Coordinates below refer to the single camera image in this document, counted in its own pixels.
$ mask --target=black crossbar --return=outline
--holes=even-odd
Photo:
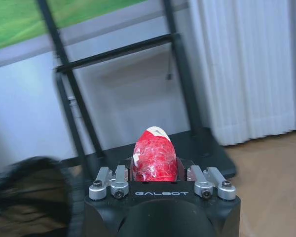
[[[172,35],[166,34],[162,36],[158,36],[155,38],[151,38],[148,40],[144,40],[138,43],[130,44],[128,46],[124,46],[121,48],[116,48],[111,51],[107,51],[104,53],[100,53],[97,55],[93,55],[87,58],[79,59],[65,65],[61,65],[57,67],[57,72],[67,72],[72,69],[86,67],[92,64],[101,63],[104,61],[111,60],[113,58],[125,56],[131,53],[136,53],[145,49],[153,48],[162,44],[172,42]]]

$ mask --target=black metal stand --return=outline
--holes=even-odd
[[[177,156],[184,159],[191,159],[202,169],[208,166],[217,167],[226,177],[232,177],[236,173],[236,168],[230,158],[226,155],[223,148],[218,145],[209,129],[202,126],[201,116],[197,105],[192,76],[188,65],[182,38],[177,33],[175,20],[172,12],[171,1],[163,0],[165,14],[170,29],[170,34],[148,39],[142,42],[131,44],[122,48],[114,49],[105,53],[69,62],[64,46],[61,42],[57,27],[52,18],[46,0],[37,0],[41,9],[45,23],[55,45],[55,50],[59,56],[62,66],[56,69],[56,82],[60,98],[66,113],[74,144],[83,167],[86,180],[93,179],[92,174],[97,174],[100,165],[109,166],[114,169],[121,159],[130,157],[133,153],[134,144],[117,147],[103,151],[89,116],[88,110],[83,101],[78,84],[75,80],[73,69],[86,67],[116,57],[124,56],[148,48],[156,47],[161,44],[171,43],[172,51],[176,59],[177,69],[180,76],[181,88],[183,91],[187,115],[191,131],[181,132],[170,135],[170,139],[176,149]],[[89,133],[96,154],[86,156],[82,142],[77,131],[72,111],[70,109],[68,96],[64,87],[63,79],[67,76],[70,87],[74,93],[79,106],[86,129]]]

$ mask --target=red wrapped object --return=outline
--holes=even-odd
[[[175,181],[177,157],[167,134],[160,127],[148,128],[136,143],[133,154],[136,181]]]

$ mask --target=metal bracket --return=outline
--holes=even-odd
[[[111,182],[111,194],[116,199],[122,199],[128,194],[128,171],[125,165],[118,165],[116,168],[115,180]]]
[[[236,188],[230,181],[225,180],[216,167],[208,167],[203,171],[209,182],[214,183],[217,188],[217,195],[224,200],[234,200],[236,198]]]
[[[89,187],[89,198],[100,200],[107,196],[107,186],[112,179],[112,171],[108,167],[101,167],[96,180]]]
[[[213,184],[206,180],[198,165],[191,165],[187,169],[187,180],[194,181],[194,192],[204,199],[210,199],[213,195]]]

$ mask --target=black cable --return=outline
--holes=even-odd
[[[168,54],[168,73],[167,73],[167,80],[172,79],[172,48],[170,46],[169,48],[169,54]]]

